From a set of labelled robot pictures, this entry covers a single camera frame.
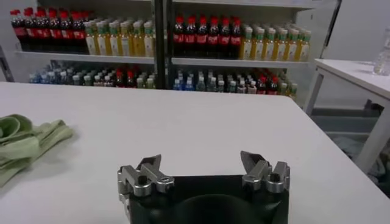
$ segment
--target white shelf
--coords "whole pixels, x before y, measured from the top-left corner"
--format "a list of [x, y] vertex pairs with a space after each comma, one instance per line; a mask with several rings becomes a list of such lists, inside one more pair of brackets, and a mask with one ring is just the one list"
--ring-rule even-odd
[[314, 9], [322, 0], [172, 0], [182, 3], [201, 3], [201, 4], [224, 4], [224, 5], [251, 5], [284, 7], [299, 9]]
[[120, 56], [60, 54], [60, 53], [44, 53], [44, 52], [24, 52], [24, 51], [16, 51], [16, 54], [22, 57], [34, 57], [34, 58], [42, 58], [47, 60], [154, 64], [154, 58], [147, 58], [147, 57], [120, 57]]
[[245, 68], [306, 68], [309, 65], [308, 62], [247, 61], [247, 60], [223, 60], [223, 59], [207, 59], [207, 58], [172, 58], [172, 64], [245, 67]]

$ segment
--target desk leg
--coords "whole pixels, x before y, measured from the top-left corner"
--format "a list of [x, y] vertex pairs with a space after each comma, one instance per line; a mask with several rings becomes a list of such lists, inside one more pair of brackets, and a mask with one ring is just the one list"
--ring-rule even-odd
[[382, 111], [355, 164], [368, 173], [390, 138], [390, 104]]
[[311, 112], [313, 110], [314, 103], [316, 102], [319, 88], [321, 87], [323, 79], [324, 79], [324, 76], [322, 74], [320, 74], [318, 72], [318, 70], [316, 70], [316, 72], [314, 73], [314, 77], [313, 77], [311, 84], [310, 84], [309, 96], [306, 99], [305, 105], [303, 106], [303, 111], [307, 115], [311, 115]]

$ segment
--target clear plastic bottle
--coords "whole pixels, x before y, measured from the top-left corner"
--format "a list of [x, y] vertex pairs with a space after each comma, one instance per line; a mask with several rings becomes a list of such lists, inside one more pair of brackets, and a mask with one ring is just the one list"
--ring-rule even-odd
[[390, 74], [390, 46], [385, 46], [374, 63], [374, 74]]

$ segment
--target white table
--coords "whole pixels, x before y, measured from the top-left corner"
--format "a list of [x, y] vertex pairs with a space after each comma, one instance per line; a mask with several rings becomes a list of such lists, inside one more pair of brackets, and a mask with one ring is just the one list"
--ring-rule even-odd
[[306, 114], [311, 114], [325, 76], [343, 79], [363, 89], [371, 100], [385, 108], [355, 160], [356, 165], [367, 173], [390, 138], [390, 77], [374, 75], [372, 63], [366, 61], [316, 59], [316, 66], [303, 107]]
[[390, 200], [287, 97], [18, 83], [0, 96], [0, 116], [77, 133], [0, 191], [2, 224], [127, 223], [121, 165], [161, 153], [168, 175], [243, 174], [240, 150], [289, 164], [289, 223], [390, 220]]

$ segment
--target towel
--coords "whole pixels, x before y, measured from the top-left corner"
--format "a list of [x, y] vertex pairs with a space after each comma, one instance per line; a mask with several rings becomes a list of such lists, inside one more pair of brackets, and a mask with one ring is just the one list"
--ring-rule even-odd
[[0, 187], [73, 131], [62, 120], [33, 127], [19, 114], [0, 118]]

